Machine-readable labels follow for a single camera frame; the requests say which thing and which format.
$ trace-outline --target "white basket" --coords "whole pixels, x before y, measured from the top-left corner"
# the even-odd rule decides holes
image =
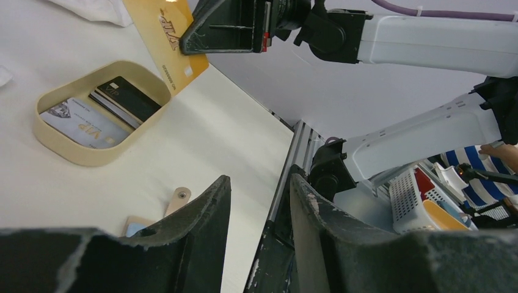
[[[423,200],[421,199],[421,192],[414,175],[415,168],[419,167],[409,168],[399,175],[388,189],[392,204],[393,228],[394,231],[400,234],[416,230],[441,230],[425,210]],[[429,200],[435,203],[446,201],[458,212],[462,212],[448,195],[437,187],[433,181],[432,183],[435,188],[425,193]],[[470,230],[477,230],[477,228],[472,225]]]

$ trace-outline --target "red object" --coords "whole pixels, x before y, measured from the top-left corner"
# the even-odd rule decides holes
[[[268,38],[270,37],[269,32],[265,32],[263,36],[263,52],[268,50]]]
[[[419,168],[414,170],[415,180],[417,181],[417,188],[421,192],[421,199],[427,200],[426,193],[435,188],[431,179]]]

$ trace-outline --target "card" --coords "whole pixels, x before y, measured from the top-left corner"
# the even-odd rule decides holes
[[[111,148],[129,133],[86,103],[69,98],[40,114],[43,121],[89,148]]]
[[[206,55],[185,56],[180,37],[192,23],[188,0],[123,0],[172,96],[209,66]]]
[[[117,76],[99,85],[96,91],[128,114],[140,120],[141,123],[160,110],[160,105],[157,102],[153,101],[122,76]]]
[[[103,95],[98,93],[96,90],[91,92],[88,96],[90,99],[94,100],[101,107],[105,108],[108,112],[115,115],[117,118],[121,119],[124,123],[126,123],[129,127],[133,129],[137,129],[140,126],[140,121],[135,119],[132,115],[126,113],[124,110],[119,108],[114,103],[108,101]]]
[[[146,229],[154,223],[154,221],[131,215],[126,220],[126,227],[124,228],[123,236],[131,237],[138,231]]]

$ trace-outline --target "gold vip card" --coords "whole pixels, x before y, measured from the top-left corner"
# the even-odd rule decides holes
[[[180,37],[193,21],[187,0],[123,2],[172,96],[207,69],[205,55],[180,52]]]

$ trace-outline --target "black bracket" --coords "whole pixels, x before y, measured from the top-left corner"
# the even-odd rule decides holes
[[[265,0],[200,0],[180,38],[185,55],[262,52]]]
[[[518,78],[487,78],[473,90],[486,100],[480,105],[493,110],[502,141],[518,143]]]
[[[336,193],[356,187],[343,162],[347,158],[347,154],[341,153],[344,142],[338,139],[321,146],[313,157],[308,176],[311,186],[329,201],[333,201]]]
[[[365,11],[332,9],[326,11],[324,3],[315,3],[306,18],[294,44],[304,41],[319,59],[330,62],[358,63],[358,50],[363,25],[372,19]]]

